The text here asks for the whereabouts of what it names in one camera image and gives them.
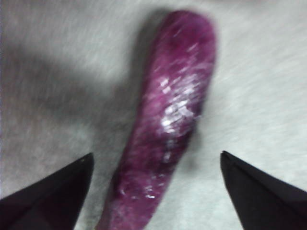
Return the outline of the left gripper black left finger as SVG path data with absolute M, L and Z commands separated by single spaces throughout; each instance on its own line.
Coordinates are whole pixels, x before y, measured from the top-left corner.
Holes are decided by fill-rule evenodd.
M 72 230 L 94 169 L 89 153 L 0 201 L 2 230 Z

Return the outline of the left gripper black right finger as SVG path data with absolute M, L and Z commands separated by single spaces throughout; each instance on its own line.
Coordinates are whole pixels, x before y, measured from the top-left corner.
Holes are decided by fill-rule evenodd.
M 245 230 L 305 230 L 307 193 L 227 151 L 220 156 L 224 184 Z

